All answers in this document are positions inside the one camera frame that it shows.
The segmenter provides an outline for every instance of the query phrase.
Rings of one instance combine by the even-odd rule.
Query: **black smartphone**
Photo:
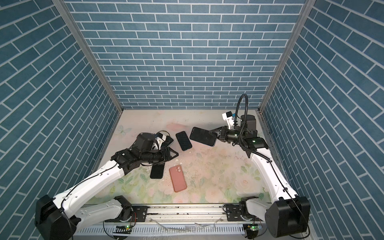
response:
[[[211,147],[213,147],[216,143],[216,138],[209,134],[208,130],[198,127],[192,128],[192,132],[191,135],[189,135],[189,139]]]
[[[186,151],[190,148],[192,148],[192,144],[187,136],[187,133],[185,131],[176,133],[177,141],[180,144],[181,150]]]
[[[165,163],[153,165],[149,177],[152,179],[162,179],[164,174],[164,166]]]

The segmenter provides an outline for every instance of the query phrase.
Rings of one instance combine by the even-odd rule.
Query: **floral pattern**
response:
[[[142,131],[123,127],[124,118],[120,119],[120,123],[110,145],[114,142],[120,145],[121,141],[126,139],[129,143],[127,145],[130,146],[132,138],[136,139],[137,134]],[[151,132],[163,129],[169,131],[175,139],[170,147],[179,153],[176,159],[166,163],[163,178],[151,179],[151,167],[140,166],[108,185],[87,204],[100,204],[118,195],[123,195],[133,204],[232,203],[248,196],[258,196],[266,202],[270,201],[259,170],[240,147],[232,147],[220,141],[217,141],[214,147],[209,147],[191,141],[193,148],[183,152],[174,134],[179,131],[189,134],[192,127],[176,122],[165,123],[164,128],[153,128],[157,130]],[[169,168],[178,164],[182,166],[187,189],[176,193],[173,190]]]

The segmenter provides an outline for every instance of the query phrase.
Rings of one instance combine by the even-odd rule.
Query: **brick wall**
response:
[[[35,203],[86,177],[117,117],[50,0],[0,0],[0,239],[37,239]]]
[[[124,108],[232,109],[259,106],[304,0],[66,3]]]
[[[317,0],[265,110],[319,239],[384,239],[384,2]]]

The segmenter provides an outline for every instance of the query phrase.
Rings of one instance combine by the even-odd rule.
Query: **floral table surface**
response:
[[[107,152],[121,150],[122,144],[129,147],[140,132],[167,130],[174,139],[170,147],[177,151],[179,156],[165,164],[162,179],[151,179],[149,177],[151,167],[140,166],[108,185],[87,204],[100,204],[119,195],[123,195],[133,204],[229,203],[238,202],[241,197],[248,196],[258,196],[270,202],[266,184],[257,166],[251,163],[239,146],[233,147],[231,144],[216,141],[214,147],[209,147],[191,141],[193,147],[183,152],[175,138],[175,133],[186,131],[189,136],[192,128],[198,126],[196,122],[185,120],[187,115],[182,114],[178,118],[172,118],[166,114],[167,111],[156,111],[149,115],[154,114],[157,117],[166,115],[163,116],[162,121],[147,124],[141,122],[140,126],[128,127],[132,123],[130,115],[124,114],[125,112],[112,136],[106,155]],[[206,126],[205,129],[223,126],[224,122],[221,119],[217,124],[214,122],[210,124],[214,127]],[[187,189],[176,193],[173,190],[169,168],[178,164],[182,166]]]

